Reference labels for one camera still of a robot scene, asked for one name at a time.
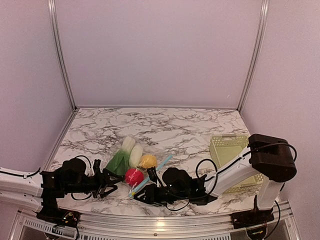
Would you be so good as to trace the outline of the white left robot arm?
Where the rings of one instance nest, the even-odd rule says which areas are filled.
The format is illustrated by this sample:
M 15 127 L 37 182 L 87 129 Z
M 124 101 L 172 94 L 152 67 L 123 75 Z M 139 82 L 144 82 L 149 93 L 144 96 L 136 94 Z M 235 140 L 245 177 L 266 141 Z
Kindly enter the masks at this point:
M 88 194 L 93 198 L 104 198 L 117 190 L 117 183 L 124 177 L 108 169 L 100 169 L 101 160 L 86 164 L 81 155 L 66 160 L 54 171 L 37 170 L 34 173 L 0 170 L 0 199 L 9 203 L 43 211 L 53 223 L 63 219 L 57 199 L 68 194 Z

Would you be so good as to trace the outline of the clear zip top bag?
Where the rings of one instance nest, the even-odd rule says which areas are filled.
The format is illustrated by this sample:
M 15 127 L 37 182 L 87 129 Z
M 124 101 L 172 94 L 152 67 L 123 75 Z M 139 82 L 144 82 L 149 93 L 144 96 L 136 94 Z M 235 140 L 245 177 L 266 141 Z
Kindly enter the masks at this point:
M 122 177 L 127 197 L 132 198 L 151 180 L 148 170 L 154 168 L 160 171 L 172 157 L 163 149 L 127 135 L 104 154 L 101 166 Z

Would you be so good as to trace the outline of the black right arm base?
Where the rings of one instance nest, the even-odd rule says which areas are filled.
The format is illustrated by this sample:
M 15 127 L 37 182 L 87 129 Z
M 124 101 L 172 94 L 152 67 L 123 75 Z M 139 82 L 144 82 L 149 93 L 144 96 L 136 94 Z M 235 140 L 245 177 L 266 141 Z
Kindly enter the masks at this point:
M 257 195 L 254 197 L 253 208 L 231 214 L 234 229 L 248 228 L 256 225 L 266 224 L 275 219 L 273 207 L 269 210 L 259 210 L 257 207 Z

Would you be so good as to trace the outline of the red fake apple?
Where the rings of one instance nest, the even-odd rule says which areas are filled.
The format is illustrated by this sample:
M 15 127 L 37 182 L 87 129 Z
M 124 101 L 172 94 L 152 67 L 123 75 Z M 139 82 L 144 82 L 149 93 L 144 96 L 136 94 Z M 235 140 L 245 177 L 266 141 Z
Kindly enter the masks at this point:
M 124 180 L 129 186 L 136 187 L 144 180 L 144 174 L 137 168 L 130 168 L 125 173 Z

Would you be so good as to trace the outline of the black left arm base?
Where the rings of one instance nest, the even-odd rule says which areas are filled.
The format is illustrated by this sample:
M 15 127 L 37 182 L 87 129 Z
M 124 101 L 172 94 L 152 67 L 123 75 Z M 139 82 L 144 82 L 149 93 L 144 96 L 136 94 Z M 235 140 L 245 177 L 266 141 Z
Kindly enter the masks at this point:
M 42 209 L 36 213 L 40 220 L 53 223 L 56 226 L 67 226 L 76 228 L 78 226 L 80 213 L 78 211 L 59 208 L 57 200 L 51 196 L 42 198 Z

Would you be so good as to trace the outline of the yellow fake fruit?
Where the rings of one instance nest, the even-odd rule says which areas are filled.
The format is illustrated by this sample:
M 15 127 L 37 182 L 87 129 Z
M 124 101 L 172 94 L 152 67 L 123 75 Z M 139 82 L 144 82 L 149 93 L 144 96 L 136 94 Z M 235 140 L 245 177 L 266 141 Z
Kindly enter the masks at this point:
M 157 166 L 158 166 L 157 158 L 152 154 L 145 154 L 140 158 L 139 167 L 143 169 L 149 169 Z

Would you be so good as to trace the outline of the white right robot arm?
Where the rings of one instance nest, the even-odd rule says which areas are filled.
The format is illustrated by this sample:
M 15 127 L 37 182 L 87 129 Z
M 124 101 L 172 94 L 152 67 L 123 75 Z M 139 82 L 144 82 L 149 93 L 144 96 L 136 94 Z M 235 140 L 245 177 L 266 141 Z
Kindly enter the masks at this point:
M 153 183 L 145 185 L 133 198 L 153 206 L 182 200 L 205 206 L 238 183 L 263 174 L 255 207 L 247 214 L 252 224 L 258 224 L 273 208 L 284 183 L 297 174 L 297 156 L 296 148 L 285 139 L 255 133 L 248 138 L 247 147 L 223 167 L 215 167 L 214 174 L 192 178 L 185 170 L 169 167 L 159 178 L 152 168 L 148 174 Z

